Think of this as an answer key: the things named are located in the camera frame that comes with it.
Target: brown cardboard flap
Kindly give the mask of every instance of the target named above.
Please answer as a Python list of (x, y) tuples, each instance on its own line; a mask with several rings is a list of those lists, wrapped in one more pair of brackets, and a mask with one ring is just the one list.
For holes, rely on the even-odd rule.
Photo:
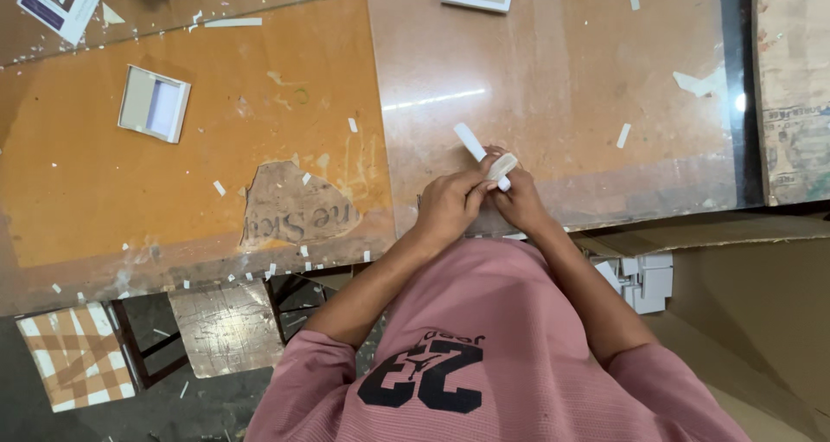
[(574, 242), (600, 255), (630, 257), (700, 246), (770, 243), (830, 238), (830, 222), (790, 215), (719, 212), (571, 234)]

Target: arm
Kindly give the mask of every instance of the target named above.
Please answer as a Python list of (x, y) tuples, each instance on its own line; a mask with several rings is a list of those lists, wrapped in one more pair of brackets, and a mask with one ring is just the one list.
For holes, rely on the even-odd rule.
[[(499, 155), (504, 150), (490, 147)], [(597, 361), (607, 367), (620, 352), (658, 343), (638, 314), (617, 294), (545, 210), (533, 176), (519, 168), (508, 174), (512, 187), (492, 197), (501, 215), (528, 235), (550, 267), (556, 284), (574, 306), (585, 327), (587, 343)]]
[(476, 219), (484, 196), (496, 186), (484, 180), (493, 160), (483, 162), (478, 172), (442, 176), (430, 183), (421, 197), (415, 226), (311, 316), (305, 330), (360, 347), (407, 280)]

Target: person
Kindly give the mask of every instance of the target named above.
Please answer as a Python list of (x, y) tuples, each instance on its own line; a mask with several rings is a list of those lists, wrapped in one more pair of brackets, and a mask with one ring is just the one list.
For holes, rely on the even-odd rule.
[[(548, 215), (530, 173), (493, 191), (505, 150), (487, 151), (479, 171), (430, 183), (414, 227), (291, 339), (246, 442), (749, 441)], [(460, 239), (485, 197), (538, 248)]]

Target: floor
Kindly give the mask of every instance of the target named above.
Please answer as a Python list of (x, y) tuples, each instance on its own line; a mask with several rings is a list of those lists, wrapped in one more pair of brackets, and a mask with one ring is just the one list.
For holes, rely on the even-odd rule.
[[(293, 300), (302, 301), (303, 295), (313, 294), (311, 287), (304, 288)], [(129, 299), (124, 305), (142, 349), (163, 339), (154, 329), (167, 333), (178, 330), (166, 294)], [(358, 375), (368, 372), (384, 325), (381, 319), (358, 351)], [(53, 414), (14, 318), (0, 318), (0, 347), (0, 369), (5, 370), (0, 376), (0, 428), (6, 440), (237, 442), (243, 440), (271, 379), (271, 368), (196, 379), (190, 366), (184, 366), (133, 398)], [(151, 356), (150, 372), (183, 352), (181, 341), (176, 341)], [(186, 382), (188, 388), (179, 398)]]

